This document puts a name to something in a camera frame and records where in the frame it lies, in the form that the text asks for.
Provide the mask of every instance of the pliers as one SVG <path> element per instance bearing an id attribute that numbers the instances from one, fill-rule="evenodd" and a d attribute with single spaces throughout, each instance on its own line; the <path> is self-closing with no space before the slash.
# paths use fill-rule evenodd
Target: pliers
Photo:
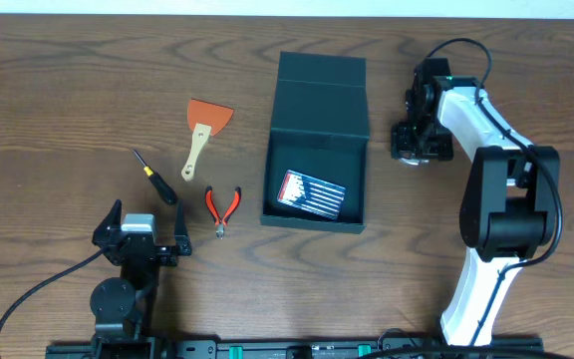
<path id="1" fill-rule="evenodd" d="M 227 210 L 223 218 L 221 218 L 220 215 L 218 215 L 218 210 L 216 210 L 216 206 L 214 206 L 214 202 L 212 201 L 211 198 L 211 193 L 212 189 L 211 185 L 209 185 L 205 189 L 205 204 L 207 204 L 207 209 L 209 209 L 209 213 L 211 214 L 212 218 L 214 218 L 214 224 L 216 225 L 216 238 L 222 239 L 225 236 L 225 228 L 227 227 L 227 222 L 229 221 L 231 216 L 238 208 L 238 205 L 240 204 L 240 196 L 241 196 L 240 187 L 238 186 L 235 189 L 234 201 L 229 206 L 229 209 Z"/>

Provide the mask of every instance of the orange scraper blade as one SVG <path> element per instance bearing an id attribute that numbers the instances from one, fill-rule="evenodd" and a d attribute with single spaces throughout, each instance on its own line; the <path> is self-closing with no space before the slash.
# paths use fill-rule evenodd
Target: orange scraper blade
<path id="1" fill-rule="evenodd" d="M 211 135 L 216 136 L 234 115 L 234 109 L 191 99 L 187 105 L 187 123 L 194 131 L 196 124 L 211 126 Z"/>

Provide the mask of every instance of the wood grain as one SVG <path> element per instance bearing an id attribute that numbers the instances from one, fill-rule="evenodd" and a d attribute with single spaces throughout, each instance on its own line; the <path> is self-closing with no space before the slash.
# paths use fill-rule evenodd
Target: wood grain
<path id="1" fill-rule="evenodd" d="M 433 331 L 464 256 L 457 211 L 469 162 L 410 169 L 388 153 L 405 117 L 413 67 L 442 40 L 469 36 L 492 51 L 496 108 L 562 158 L 563 242 L 519 275 L 496 333 L 539 334 L 574 356 L 574 21 L 0 16 L 0 317 L 40 280 L 95 251 L 92 230 L 120 198 L 171 234 L 134 159 L 138 149 L 184 200 L 194 255 L 161 279 L 155 325 L 222 338 L 377 336 Z M 332 234 L 259 225 L 262 177 L 280 51 L 367 58 L 371 121 L 367 229 Z M 442 51 L 456 73 L 481 74 L 483 54 Z M 234 118 L 180 177 L 190 98 Z M 214 239 L 202 195 L 243 201 Z M 38 358 L 51 340 L 94 331 L 89 296 L 118 275 L 103 260 L 46 287 L 10 318 L 4 358 Z"/>

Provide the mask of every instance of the black box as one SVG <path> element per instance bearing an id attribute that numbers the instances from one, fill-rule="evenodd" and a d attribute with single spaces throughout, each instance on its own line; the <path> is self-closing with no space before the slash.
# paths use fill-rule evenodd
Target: black box
<path id="1" fill-rule="evenodd" d="M 261 224 L 347 233 L 365 229 L 365 77 L 365 59 L 280 54 Z M 278 202 L 287 170 L 345 187 L 338 219 Z"/>

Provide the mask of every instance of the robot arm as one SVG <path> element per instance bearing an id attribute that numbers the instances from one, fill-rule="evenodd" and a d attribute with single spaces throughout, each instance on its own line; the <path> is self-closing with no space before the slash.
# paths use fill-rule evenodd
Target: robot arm
<path id="1" fill-rule="evenodd" d="M 554 204 L 548 183 L 481 111 L 475 102 L 477 84 L 472 77 L 451 76 L 446 59 L 425 59 L 416 67 L 413 87 L 407 91 L 409 119 L 392 130 L 392 156 L 407 164 L 451 160 L 452 137 L 472 161 L 459 215 L 468 249 L 453 299 L 440 318 L 449 345 L 490 343 L 495 316 L 521 268 L 506 273 L 486 320 L 480 323 L 500 271 L 531 258 L 553 232 Z M 510 129 L 486 92 L 480 90 L 479 96 L 497 122 Z M 510 130 L 520 142 L 532 146 Z M 557 152 L 549 147 L 532 149 L 557 181 Z M 526 197 L 507 197 L 506 187 L 513 185 L 527 189 Z"/>

